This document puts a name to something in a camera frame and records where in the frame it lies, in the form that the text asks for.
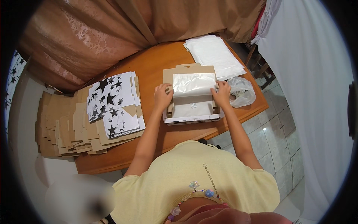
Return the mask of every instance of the silver chain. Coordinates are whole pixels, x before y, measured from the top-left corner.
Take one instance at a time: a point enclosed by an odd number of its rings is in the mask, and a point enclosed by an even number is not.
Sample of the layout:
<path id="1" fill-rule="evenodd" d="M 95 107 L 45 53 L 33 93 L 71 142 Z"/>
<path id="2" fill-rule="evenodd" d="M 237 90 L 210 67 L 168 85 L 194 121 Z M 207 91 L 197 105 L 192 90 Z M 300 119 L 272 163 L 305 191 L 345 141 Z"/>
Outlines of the silver chain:
<path id="1" fill-rule="evenodd" d="M 209 171 L 208 171 L 208 168 L 207 168 L 206 166 L 207 166 L 206 163 L 204 163 L 204 164 L 203 164 L 203 167 L 205 168 L 206 172 L 207 172 L 208 175 L 209 175 L 209 178 L 210 178 L 211 184 L 213 185 L 214 191 L 215 191 L 215 193 L 216 193 L 217 195 L 219 195 L 219 194 L 218 194 L 218 191 L 216 190 L 216 187 L 215 187 L 215 184 L 214 184 L 214 182 L 213 182 L 213 179 L 211 178 L 211 175 L 210 175 L 210 173 L 209 173 Z"/>

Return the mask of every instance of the white tissue paper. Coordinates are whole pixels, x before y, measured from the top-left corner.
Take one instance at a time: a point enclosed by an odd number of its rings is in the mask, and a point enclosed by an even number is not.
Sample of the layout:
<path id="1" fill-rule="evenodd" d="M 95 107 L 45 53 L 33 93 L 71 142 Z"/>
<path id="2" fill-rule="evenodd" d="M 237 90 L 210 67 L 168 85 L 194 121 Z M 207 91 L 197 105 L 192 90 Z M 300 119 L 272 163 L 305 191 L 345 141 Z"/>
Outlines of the white tissue paper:
<path id="1" fill-rule="evenodd" d="M 214 73 L 173 74 L 172 118 L 213 114 Z"/>
<path id="2" fill-rule="evenodd" d="M 196 63 L 202 66 L 213 65 L 217 80 L 224 81 L 246 73 L 220 37 L 206 35 L 191 38 L 185 41 L 184 47 Z"/>

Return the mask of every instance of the wooden chair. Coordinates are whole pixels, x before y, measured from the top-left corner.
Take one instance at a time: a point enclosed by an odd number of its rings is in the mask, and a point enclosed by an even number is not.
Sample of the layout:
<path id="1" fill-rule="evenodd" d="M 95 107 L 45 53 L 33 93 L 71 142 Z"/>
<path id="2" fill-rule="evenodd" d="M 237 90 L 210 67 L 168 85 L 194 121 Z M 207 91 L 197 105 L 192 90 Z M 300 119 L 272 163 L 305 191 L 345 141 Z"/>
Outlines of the wooden chair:
<path id="1" fill-rule="evenodd" d="M 248 54 L 248 56 L 247 56 L 247 58 L 245 60 L 245 65 L 246 66 L 247 66 L 250 58 L 252 57 L 252 54 L 255 51 L 255 49 L 256 49 L 256 44 L 253 44 L 251 46 L 250 52 L 249 52 L 249 54 Z M 257 57 L 255 58 L 253 64 L 250 67 L 251 71 L 254 70 L 255 66 L 258 64 L 258 62 L 261 59 L 262 59 L 262 56 L 261 56 L 260 53 L 258 53 Z M 272 83 L 272 81 L 276 78 L 275 74 L 273 74 L 273 73 L 271 73 L 272 74 L 271 77 L 268 76 L 268 72 L 266 71 L 268 68 L 269 68 L 269 65 L 268 65 L 267 62 L 265 62 L 265 64 L 260 68 L 260 70 L 257 73 L 255 73 L 255 78 L 259 78 L 259 77 L 263 76 L 266 79 L 266 82 L 262 86 L 260 86 L 262 90 L 264 88 L 266 88 L 270 83 Z"/>

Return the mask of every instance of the white curtain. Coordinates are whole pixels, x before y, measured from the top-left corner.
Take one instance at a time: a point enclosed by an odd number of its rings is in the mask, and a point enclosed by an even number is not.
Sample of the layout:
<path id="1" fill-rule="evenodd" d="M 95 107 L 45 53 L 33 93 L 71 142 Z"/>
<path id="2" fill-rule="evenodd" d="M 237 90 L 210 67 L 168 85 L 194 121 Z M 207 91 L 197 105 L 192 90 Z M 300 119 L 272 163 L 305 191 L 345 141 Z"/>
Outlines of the white curtain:
<path id="1" fill-rule="evenodd" d="M 281 0 L 267 0 L 265 10 L 262 14 L 260 21 L 258 22 L 257 34 L 254 39 L 252 39 L 251 44 L 257 44 L 261 37 L 265 37 L 269 31 L 269 26 L 271 20 L 276 13 Z"/>
<path id="2" fill-rule="evenodd" d="M 302 218 L 319 220 L 349 166 L 348 85 L 352 66 L 333 19 L 317 0 L 279 5 L 258 50 L 275 73 L 299 133 L 305 172 Z"/>

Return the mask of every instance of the beaded necklace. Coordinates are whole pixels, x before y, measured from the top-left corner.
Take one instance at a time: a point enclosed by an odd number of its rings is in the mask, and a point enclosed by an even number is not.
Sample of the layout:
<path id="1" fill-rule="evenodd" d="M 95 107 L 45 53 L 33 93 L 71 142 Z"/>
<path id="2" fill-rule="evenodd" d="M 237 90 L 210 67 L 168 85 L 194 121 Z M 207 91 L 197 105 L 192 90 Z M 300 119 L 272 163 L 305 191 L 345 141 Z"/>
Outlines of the beaded necklace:
<path id="1" fill-rule="evenodd" d="M 179 204 L 178 204 L 177 206 L 175 206 L 174 208 L 171 209 L 171 211 L 170 211 L 171 215 L 168 216 L 168 220 L 165 222 L 165 224 L 171 223 L 171 222 L 174 220 L 174 216 L 179 215 L 179 213 L 181 212 L 181 210 L 180 210 L 180 208 L 179 208 L 180 205 L 181 205 L 184 201 L 187 201 L 187 200 L 192 196 L 192 194 L 195 193 L 195 192 L 204 192 L 206 197 L 216 197 L 216 198 L 218 198 L 218 199 L 221 201 L 221 197 L 219 196 L 219 193 L 218 193 L 218 191 L 216 190 L 214 181 L 213 181 L 213 179 L 211 178 L 211 175 L 210 175 L 210 173 L 209 173 L 209 171 L 208 171 L 208 168 L 207 168 L 206 163 L 203 164 L 203 167 L 205 168 L 205 170 L 206 170 L 206 172 L 207 172 L 207 174 L 208 174 L 208 176 L 209 176 L 209 178 L 210 178 L 211 184 L 213 185 L 213 188 L 214 188 L 214 189 L 196 190 L 196 188 L 199 187 L 200 184 L 199 184 L 197 181 L 191 181 L 190 184 L 189 184 L 189 187 L 190 187 L 190 188 L 193 188 L 194 191 L 190 192 L 189 194 L 187 194 L 187 196 L 183 197 L 183 198 L 182 198 L 182 201 L 179 202 Z"/>

